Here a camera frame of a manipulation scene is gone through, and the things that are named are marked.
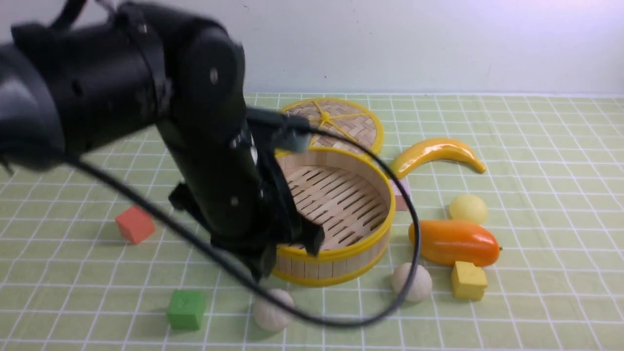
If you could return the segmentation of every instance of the yellow banana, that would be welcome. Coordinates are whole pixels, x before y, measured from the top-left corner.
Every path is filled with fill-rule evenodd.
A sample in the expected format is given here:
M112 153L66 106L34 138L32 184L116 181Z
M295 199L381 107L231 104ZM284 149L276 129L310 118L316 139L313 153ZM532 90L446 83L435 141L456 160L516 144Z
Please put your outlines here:
M470 146L450 138L433 138L412 145L390 164L390 169L402 179L414 168L430 161L450 160L466 163L477 172L485 172L485 164L476 158Z

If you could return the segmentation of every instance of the pink block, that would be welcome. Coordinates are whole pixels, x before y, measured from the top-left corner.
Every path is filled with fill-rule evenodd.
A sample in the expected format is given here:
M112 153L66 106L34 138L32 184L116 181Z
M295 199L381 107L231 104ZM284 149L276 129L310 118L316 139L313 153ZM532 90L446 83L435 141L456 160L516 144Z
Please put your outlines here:
M405 199L403 199L403 195L401 195L401 192L399 191L399 188L396 186L396 184L393 181L390 181L390 183L392 184L392 191L394 192L394 198L396 201L396 210L397 211L407 211L407 204L405 203ZM405 189L405 191L407 192L408 196L411 196L411 190L409 188L409 183L407 181L407 178L403 178L400 179L399 183L401 183L401 185L403 186L403 188Z

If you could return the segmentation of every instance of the steamer basket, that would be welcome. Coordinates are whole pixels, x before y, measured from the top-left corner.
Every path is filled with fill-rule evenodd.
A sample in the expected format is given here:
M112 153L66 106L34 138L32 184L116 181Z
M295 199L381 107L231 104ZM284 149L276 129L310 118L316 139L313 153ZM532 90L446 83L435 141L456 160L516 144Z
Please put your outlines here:
M366 156L332 147L278 158L297 209L323 225L319 256L278 247L273 273L294 284L327 286L359 277L385 253L396 200L390 181Z
M381 121L372 111L353 101L319 97L295 102L283 107L281 111L285 114L307 117L313 127L357 141L375 154L381 151L384 139ZM320 136L312 137L310 147L334 147L363 154L351 144ZM286 152L278 152L278 156L284 154Z

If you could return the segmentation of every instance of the black cable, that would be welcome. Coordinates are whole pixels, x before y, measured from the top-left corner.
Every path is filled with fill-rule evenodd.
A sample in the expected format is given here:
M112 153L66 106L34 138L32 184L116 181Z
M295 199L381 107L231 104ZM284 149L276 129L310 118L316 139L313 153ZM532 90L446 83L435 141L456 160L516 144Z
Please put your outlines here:
M266 124L269 126L273 126L273 127L281 127L280 124L274 124L273 122L267 122L267 121L256 121L256 122ZM377 155L373 154L370 150L362 146L360 143L356 141L352 141L351 139L347 137L343 137L337 134L326 132L326 131L323 131L321 129L314 128L314 127L289 126L288 128L296 129L300 132L318 134L321 136L338 139L340 141L347 142L348 144L351 144L357 147L358 149L361 149L364 153L366 153L369 157L373 158L381 166L381 168L386 172L386 174L397 185L403 197L405 199L409 198L405 188L403 188L403 186L400 184L399 179L392 172L392 170L388 167L388 165L386 165L386 163L383 162ZM22 152L22 155L24 152L27 152L30 156L33 156L33 157L50 157L51 159L57 159L59 161L62 161L65 164L69 164L72 167L91 175L92 177L107 184L109 187L116 189L118 192L126 196L126 198L128 198L129 200L131 200L132 202L134 202L141 208L143 208L143 210L145 210L149 214L151 214L155 219L161 221L170 229L172 229L174 232L176 232L179 236L189 241L200 252L203 252L205 255L213 259L216 263L221 265L223 270L228 272L234 279L236 279L243 286L247 287L248 289L250 289L257 295L262 297L263 299L271 302L273 305L281 308L282 310L287 311L291 315L294 315L295 317L298 317L299 319L312 323L312 324L325 326L325 327L332 327L332 328L337 328L337 329L355 329L355 328L367 327L372 324L378 323L382 321L384 318L386 318L387 316L389 316L390 314L394 313L394 311L396 311L401 306L401 304L405 301L407 292L409 291L411 285L413 284L414 278L416 276L417 261L420 256L421 235L420 235L420 225L418 221L418 216L416 215L416 210L414 209L414 206L411 204L410 201L406 201L406 203L407 203L408 210L412 216L412 220L414 221L414 238L415 238L414 255L412 257L412 266L409 270L407 281L405 285L403 286L403 288L401 289L401 291L399 291L399 293L397 294L397 297L394 300L394 302L391 303L382 312L367 319L362 319L362 320L326 319L324 317L315 317L315 316L309 315L295 307L286 305L284 302L276 299L265 288L260 287L253 280L251 280L251 278L247 277L238 268L236 268L234 265L229 263L229 261L227 261L226 258L221 256L216 251L214 251L209 244L204 242L202 239L199 239L195 234L191 233L182 224L179 224L178 222L170 218L167 214L161 211L158 207L151 204L147 199L144 199L141 195L139 195L138 193L136 193L135 191L133 191L132 189L130 189L123 183L119 182L118 180L114 179L112 176L106 174L104 171L95 168L94 166L80 160L77 157L66 154L48 145L39 145L39 144L27 142L27 141L11 141L11 142L0 143L0 154L3 154L10 150Z
M50 24L50 29L58 32L70 29L78 19L78 16L80 16L86 2L87 0L66 0L63 10L61 10L54 22Z

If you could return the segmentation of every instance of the toy papaya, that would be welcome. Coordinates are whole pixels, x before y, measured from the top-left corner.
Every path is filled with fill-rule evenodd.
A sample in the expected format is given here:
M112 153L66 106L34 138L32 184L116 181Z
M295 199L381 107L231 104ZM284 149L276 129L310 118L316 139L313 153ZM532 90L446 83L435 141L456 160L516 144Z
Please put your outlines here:
M477 267L494 264L502 248L487 229L463 219L422 220L421 255L447 267L455 262L470 262ZM409 226L409 240L414 245L414 224Z

